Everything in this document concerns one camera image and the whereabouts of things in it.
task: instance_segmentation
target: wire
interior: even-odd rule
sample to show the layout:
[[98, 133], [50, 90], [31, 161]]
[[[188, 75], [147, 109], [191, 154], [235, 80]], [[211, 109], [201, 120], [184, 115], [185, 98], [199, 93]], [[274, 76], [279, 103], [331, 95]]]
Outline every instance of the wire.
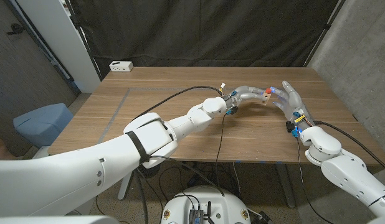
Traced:
[[78, 213], [78, 215], [82, 215], [78, 210], [73, 209], [74, 212]]
[[154, 192], [154, 194], [156, 195], [156, 197], [158, 198], [160, 204], [161, 204], [161, 211], [163, 211], [163, 204], [162, 204], [162, 201], [161, 201], [161, 198], [159, 197], [159, 195], [156, 193], [156, 191], [154, 190], [154, 188], [151, 186], [151, 184], [148, 182], [147, 178], [144, 176], [144, 174], [137, 168], [137, 171], [140, 173], [140, 175], [143, 177], [143, 179], [145, 180], [145, 182], [147, 183], [147, 185], [150, 187], [150, 189]]
[[144, 111], [144, 112], [142, 112], [141, 114], [139, 114], [137, 117], [135, 117], [135, 119], [138, 118], [138, 117], [140, 117], [140, 116], [143, 116], [144, 114], [146, 114], [146, 113], [148, 113], [148, 112], [150, 112], [150, 111], [153, 110], [154, 108], [156, 108], [156, 107], [158, 107], [159, 105], [163, 104], [164, 102], [166, 102], [166, 101], [172, 99], [173, 97], [175, 97], [175, 96], [177, 96], [177, 95], [180, 95], [180, 94], [182, 94], [182, 93], [184, 93], [184, 92], [186, 92], [186, 91], [188, 91], [188, 90], [195, 89], [195, 88], [208, 88], [208, 89], [217, 91], [218, 94], [220, 94], [221, 96], [223, 96], [222, 92], [221, 92], [220, 90], [218, 90], [217, 88], [214, 88], [214, 87], [211, 87], [211, 86], [193, 86], [193, 87], [187, 88], [187, 89], [185, 89], [185, 90], [182, 90], [182, 91], [180, 91], [180, 92], [178, 92], [178, 93], [175, 93], [175, 94], [173, 94], [173, 95], [167, 97], [167, 98], [164, 99], [163, 101], [160, 101], [159, 103], [155, 104], [154, 106], [148, 108], [146, 111]]
[[144, 196], [144, 190], [143, 186], [141, 185], [140, 178], [138, 177], [136, 170], [133, 171], [135, 173], [136, 182], [137, 182], [137, 189], [140, 193], [141, 202], [143, 203], [143, 210], [144, 210], [144, 220], [145, 224], [148, 224], [148, 209], [147, 209], [147, 201], [145, 200]]
[[196, 174], [198, 174], [200, 177], [202, 177], [206, 182], [210, 183], [211, 185], [213, 185], [214, 187], [216, 187], [220, 193], [222, 194], [222, 196], [224, 197], [224, 193], [222, 191], [222, 189], [220, 187], [218, 187], [216, 184], [213, 184], [212, 181], [210, 181], [208, 178], [206, 178], [204, 175], [202, 175], [198, 170], [192, 168], [191, 166], [187, 165], [187, 164], [183, 164], [182, 162], [180, 161], [177, 161], [176, 159], [173, 159], [173, 158], [170, 158], [170, 157], [166, 157], [166, 156], [150, 156], [150, 158], [163, 158], [163, 159], [169, 159], [169, 160], [172, 160], [174, 162], [177, 162], [178, 164], [181, 164], [182, 166], [184, 167], [187, 167], [188, 169], [191, 169], [192, 171], [194, 171]]
[[241, 194], [240, 180], [238, 179], [237, 171], [235, 170], [235, 162], [232, 163], [232, 167], [234, 168], [235, 176], [237, 177], [238, 192], [240, 192], [240, 194]]
[[262, 217], [261, 214], [259, 214], [259, 213], [255, 212], [255, 211], [253, 211], [252, 209], [250, 209], [250, 208], [248, 208], [248, 207], [247, 207], [247, 210], [250, 211], [250, 212], [252, 212], [252, 213], [255, 214], [255, 215], [258, 215], [258, 216]]
[[[159, 188], [161, 189], [161, 192], [162, 192], [163, 196], [165, 197], [166, 202], [168, 202], [169, 200], [168, 200], [168, 198], [166, 197], [165, 193], [163, 192], [162, 185], [161, 185], [161, 177], [162, 177], [162, 175], [163, 175], [167, 170], [170, 170], [170, 169], [177, 169], [177, 170], [179, 171], [179, 177], [180, 177], [179, 179], [180, 179], [181, 192], [185, 195], [185, 193], [184, 193], [184, 191], [183, 191], [183, 188], [184, 188], [184, 187], [183, 187], [183, 183], [181, 182], [181, 171], [180, 171], [180, 168], [178, 168], [178, 167], [169, 167], [169, 168], [167, 168], [166, 170], [162, 171], [162, 173], [161, 173], [161, 175], [159, 175], [159, 179], [158, 179], [158, 185], [159, 185]], [[195, 210], [193, 201], [191, 200], [191, 198], [189, 198], [189, 197], [187, 197], [187, 198], [190, 200], [190, 202], [191, 202], [191, 204], [192, 204], [192, 209]]]
[[313, 127], [313, 125], [309, 122], [309, 120], [307, 120], [306, 117], [304, 117], [303, 119], [305, 119], [306, 123], [309, 124], [310, 127]]
[[[211, 181], [215, 181], [214, 179], [216, 178], [216, 172], [214, 170], [214, 163], [210, 163], [210, 164], [207, 164], [205, 165], [204, 167], [198, 169], [200, 172], [208, 172], [208, 174], [206, 175], [207, 178]], [[232, 189], [228, 189], [227, 187], [225, 186], [221, 186], [222, 188], [224, 189], [227, 189], [228, 191], [232, 192], [234, 195], [236, 195], [237, 197], [239, 197], [239, 191], [238, 191], [238, 183], [236, 181], [236, 179], [234, 178], [234, 176], [231, 174], [231, 171], [227, 172], [226, 169], [222, 166], [222, 165], [218, 165], [218, 172], [222, 172], [222, 173], [225, 173], [229, 176], [230, 178], [230, 183], [231, 183], [231, 186], [232, 186]]]
[[217, 151], [216, 156], [216, 180], [217, 180], [217, 186], [219, 186], [219, 176], [217, 175], [217, 159], [219, 158], [220, 148], [222, 147], [222, 140], [223, 140], [223, 131], [224, 131], [224, 118], [227, 114], [224, 114], [223, 120], [222, 120], [222, 135], [220, 136], [220, 144], [219, 144], [219, 150]]
[[328, 221], [327, 219], [323, 218], [314, 208], [313, 206], [311, 205], [310, 201], [309, 201], [309, 198], [307, 197], [307, 194], [306, 194], [306, 190], [305, 190], [305, 185], [303, 183], [303, 175], [302, 175], [302, 167], [300, 165], [300, 145], [299, 145], [299, 139], [297, 139], [297, 143], [298, 143], [298, 161], [299, 161], [299, 170], [300, 170], [300, 180], [302, 181], [302, 189], [303, 189], [303, 193], [305, 194], [305, 197], [306, 197], [306, 200], [307, 202], [309, 203], [311, 209], [321, 218], [323, 219], [324, 221], [330, 223], [330, 224], [333, 224], [332, 222]]
[[376, 157], [373, 152], [371, 152], [371, 150], [369, 150], [366, 146], [364, 146], [361, 142], [359, 142], [357, 139], [355, 139], [354, 137], [352, 137], [350, 134], [344, 132], [343, 130], [333, 126], [332, 124], [328, 124], [326, 122], [322, 122], [322, 121], [315, 121], [315, 124], [324, 124], [328, 127], [331, 127], [337, 131], [339, 131], [340, 133], [344, 134], [345, 136], [347, 136], [348, 138], [352, 139], [356, 144], [358, 144], [360, 147], [362, 147], [372, 158], [374, 158], [379, 164], [381, 164], [384, 168], [385, 168], [385, 163], [383, 161], [381, 161], [378, 157]]
[[[107, 214], [103, 213], [103, 211], [101, 211], [100, 207], [98, 206], [98, 195], [95, 197], [95, 205], [96, 205], [98, 211], [99, 211], [102, 215], [107, 215]], [[118, 221], [118, 222], [130, 224], [130, 222], [128, 222], [128, 221]]]
[[197, 202], [198, 202], [198, 210], [201, 209], [201, 204], [199, 203], [198, 198], [196, 198], [196, 197], [193, 196], [193, 195], [186, 195], [186, 194], [184, 194], [184, 195], [176, 195], [176, 196], [174, 196], [173, 198], [184, 197], [184, 196], [186, 196], [187, 198], [189, 198], [189, 197], [195, 198], [195, 200], [197, 200]]

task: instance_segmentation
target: robotic arm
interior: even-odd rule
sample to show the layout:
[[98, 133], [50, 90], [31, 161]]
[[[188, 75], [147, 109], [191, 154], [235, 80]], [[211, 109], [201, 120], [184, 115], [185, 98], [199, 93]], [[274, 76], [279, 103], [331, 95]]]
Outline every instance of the robotic arm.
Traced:
[[263, 90], [241, 86], [171, 121], [156, 113], [140, 116], [124, 135], [96, 146], [41, 159], [0, 161], [0, 217], [65, 215], [140, 164], [159, 164], [163, 159], [150, 156], [170, 156], [189, 133], [202, 131], [215, 115], [233, 113], [242, 101], [253, 98], [269, 100]]
[[356, 197], [377, 217], [385, 217], [385, 185], [367, 171], [363, 160], [344, 150], [336, 138], [315, 126], [299, 94], [288, 82], [282, 84], [285, 91], [270, 88], [281, 102], [274, 104], [295, 125], [294, 136], [299, 135], [303, 145], [309, 146], [306, 158], [320, 166], [329, 181]]

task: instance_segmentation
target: black strap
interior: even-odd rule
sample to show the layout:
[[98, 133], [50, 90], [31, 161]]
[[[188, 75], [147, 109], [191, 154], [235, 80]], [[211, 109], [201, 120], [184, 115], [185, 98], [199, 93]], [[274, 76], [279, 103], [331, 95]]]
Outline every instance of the black strap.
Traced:
[[141, 144], [137, 135], [133, 131], [129, 131], [128, 133], [125, 133], [125, 134], [129, 135], [131, 141], [136, 146], [138, 153], [140, 153], [140, 164], [149, 161], [150, 156], [145, 151], [144, 146]]

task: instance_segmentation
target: blue cushion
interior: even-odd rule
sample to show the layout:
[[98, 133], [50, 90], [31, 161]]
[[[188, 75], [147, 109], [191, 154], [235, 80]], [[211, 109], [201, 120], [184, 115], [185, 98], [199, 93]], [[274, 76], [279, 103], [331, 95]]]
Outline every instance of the blue cushion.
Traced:
[[40, 148], [50, 146], [73, 118], [65, 104], [44, 106], [14, 118], [17, 132]]

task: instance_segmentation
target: power strip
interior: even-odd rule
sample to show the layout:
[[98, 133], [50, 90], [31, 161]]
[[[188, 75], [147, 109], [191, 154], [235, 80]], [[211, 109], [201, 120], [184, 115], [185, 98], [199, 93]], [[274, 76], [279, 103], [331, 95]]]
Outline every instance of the power strip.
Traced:
[[130, 72], [133, 69], [132, 62], [113, 61], [110, 64], [111, 71], [113, 72]]

